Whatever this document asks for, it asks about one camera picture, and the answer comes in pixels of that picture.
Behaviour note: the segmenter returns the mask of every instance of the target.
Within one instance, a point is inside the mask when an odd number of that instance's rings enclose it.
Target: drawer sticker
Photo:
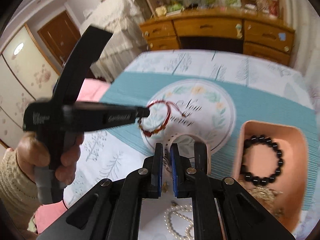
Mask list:
[[[278,35],[279,35],[279,39],[280,39],[281,41],[285,41],[285,40],[286,40],[286,35],[285,35],[285,33],[278,33]]]

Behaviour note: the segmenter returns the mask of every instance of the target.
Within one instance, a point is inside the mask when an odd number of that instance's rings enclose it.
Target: black bead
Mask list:
[[[280,168],[280,167],[278,167],[278,168],[276,169],[275,174],[276,174],[277,176],[280,176],[280,174],[281,174],[281,168]]]
[[[278,149],[277,157],[280,159],[282,157],[282,150]]]
[[[266,144],[268,144],[269,146],[272,145],[272,140],[270,137],[266,138]]]
[[[266,136],[264,134],[259,136],[259,142],[260,143],[265,143],[266,142]]]
[[[244,175],[244,180],[250,182],[252,180],[252,173],[246,172],[246,174]]]
[[[282,158],[280,158],[280,159],[278,160],[278,166],[279,166],[279,167],[282,167],[283,164],[284,164],[284,160],[283,160]]]
[[[252,177],[251,181],[255,186],[258,186],[260,184],[260,178],[258,176]]]
[[[274,183],[274,182],[276,181],[276,177],[277,177],[276,174],[272,174],[272,175],[269,177],[269,183]]]
[[[243,148],[248,149],[251,146],[251,141],[249,139],[244,140]]]
[[[259,138],[255,135],[252,135],[250,139],[252,144],[255,144],[259,141]]]
[[[278,144],[276,142],[272,143],[271,146],[275,152],[278,151]]]
[[[260,185],[261,186],[266,186],[269,183],[269,178],[264,177],[263,179],[260,180]]]
[[[240,174],[245,174],[247,172],[247,166],[245,166],[244,164],[241,165],[240,168]]]

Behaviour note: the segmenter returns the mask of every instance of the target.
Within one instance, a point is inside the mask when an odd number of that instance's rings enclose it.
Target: circular print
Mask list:
[[[158,134],[146,137],[144,143],[153,151],[156,143],[170,146],[172,139],[183,149],[183,156],[194,157],[192,138],[195,135],[207,144],[210,154],[221,149],[230,138],[236,124],[236,109],[230,95],[220,86],[204,80],[188,79],[172,83],[156,93],[148,104],[156,99],[172,101],[186,117],[172,107],[167,127]],[[155,129],[165,119],[167,107],[156,104],[150,108],[150,116],[143,120],[145,129]]]

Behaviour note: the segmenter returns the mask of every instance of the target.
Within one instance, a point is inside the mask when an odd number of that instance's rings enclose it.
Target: red bracelet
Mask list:
[[[165,127],[167,126],[169,120],[170,120],[170,116],[171,116],[171,106],[175,107],[179,113],[183,116],[183,117],[186,117],[185,114],[183,114],[180,109],[171,101],[166,101],[166,100],[163,100],[163,99],[159,99],[159,100],[154,100],[152,101],[149,105],[147,105],[148,108],[150,108],[151,106],[155,105],[155,104],[160,104],[160,103],[163,103],[167,106],[167,109],[168,109],[168,112],[167,112],[167,116],[164,120],[164,122],[156,129],[152,130],[152,131],[147,131],[147,130],[144,130],[142,125],[141,125],[141,120],[142,120],[142,117],[139,118],[138,120],[138,124],[139,124],[139,128],[142,130],[143,134],[147,137],[151,137],[151,135],[153,134],[157,134],[158,132],[160,132],[161,130],[164,130]]]

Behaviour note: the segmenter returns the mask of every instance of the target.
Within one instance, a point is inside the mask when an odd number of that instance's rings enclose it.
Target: beige knitted sweater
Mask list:
[[[36,239],[35,233],[27,231],[30,218],[40,206],[36,184],[20,170],[13,149],[5,152],[0,164],[0,198],[23,237]]]

